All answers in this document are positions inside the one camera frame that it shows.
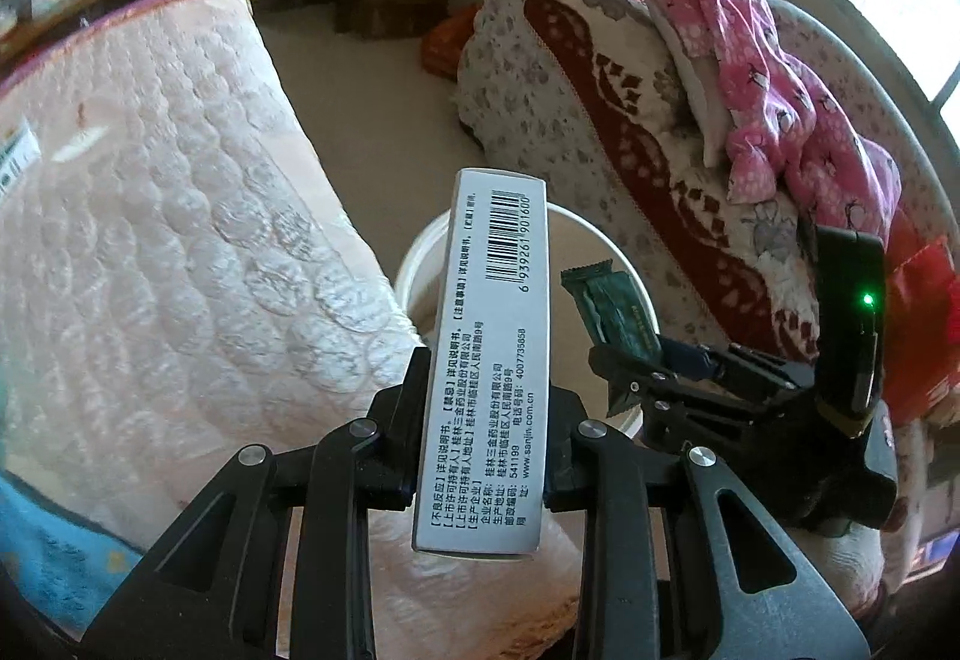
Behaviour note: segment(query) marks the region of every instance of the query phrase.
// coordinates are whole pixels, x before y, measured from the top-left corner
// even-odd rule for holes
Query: white bucket
[[[637,270],[606,235],[565,208],[548,203],[547,209],[550,235],[550,380],[554,385],[580,395],[587,415],[593,419],[604,419],[621,433],[633,438],[640,432],[643,412],[640,406],[635,406],[606,419],[607,383],[594,375],[587,364],[592,341],[573,297],[560,286],[560,271],[613,259],[613,269],[626,271],[634,280],[640,291],[640,302],[654,329],[659,332],[650,296]],[[403,258],[394,284],[397,302],[421,335],[427,336],[427,340],[430,339],[429,334],[432,334],[437,315],[448,227],[449,211],[430,222]]]

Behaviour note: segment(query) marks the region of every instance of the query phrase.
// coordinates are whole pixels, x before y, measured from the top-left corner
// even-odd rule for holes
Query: white label
[[[0,202],[26,169],[40,158],[40,144],[26,121],[3,139],[0,150]]]
[[[450,222],[414,548],[529,554],[544,502],[546,187],[462,170]]]

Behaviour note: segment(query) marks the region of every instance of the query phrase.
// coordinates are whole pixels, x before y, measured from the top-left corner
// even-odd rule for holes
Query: pink blanket
[[[691,59],[716,56],[733,116],[727,137],[732,202],[768,200],[783,174],[818,224],[886,244],[901,182],[896,163],[858,136],[823,81],[779,46],[766,0],[665,0]]]

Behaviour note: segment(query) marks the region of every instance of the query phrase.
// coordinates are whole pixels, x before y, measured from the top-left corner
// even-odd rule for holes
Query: mattress
[[[0,441],[45,497],[146,548],[243,444],[308,446],[402,380],[419,340],[247,0],[102,19],[0,86],[21,119],[42,159],[0,202]],[[570,625],[554,521],[498,565],[413,553],[411,514],[371,517],[381,657],[528,657]]]

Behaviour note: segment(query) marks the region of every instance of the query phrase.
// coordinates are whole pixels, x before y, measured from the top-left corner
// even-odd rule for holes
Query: green sachet
[[[661,344],[629,274],[613,271],[613,260],[560,272],[560,285],[577,304],[590,340],[659,364]]]

